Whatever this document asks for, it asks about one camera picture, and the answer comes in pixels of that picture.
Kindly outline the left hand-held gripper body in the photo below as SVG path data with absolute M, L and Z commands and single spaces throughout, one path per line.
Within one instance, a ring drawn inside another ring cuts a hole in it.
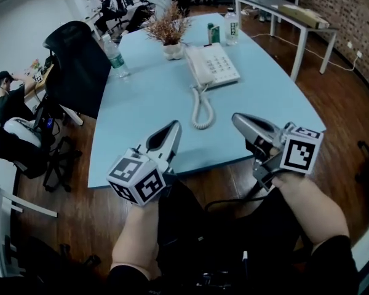
M 174 157 L 174 151 L 140 152 L 129 148 L 109 169 L 106 180 L 119 197 L 143 207 L 172 185 L 175 173 L 170 164 Z

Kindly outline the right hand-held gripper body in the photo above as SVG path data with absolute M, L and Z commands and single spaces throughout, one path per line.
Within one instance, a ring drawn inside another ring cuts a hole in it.
M 258 150 L 254 153 L 253 176 L 260 186 L 268 190 L 278 173 L 311 173 L 322 141 L 323 132 L 300 127 L 293 122 L 277 128 L 270 141 L 261 136 L 255 142 Z

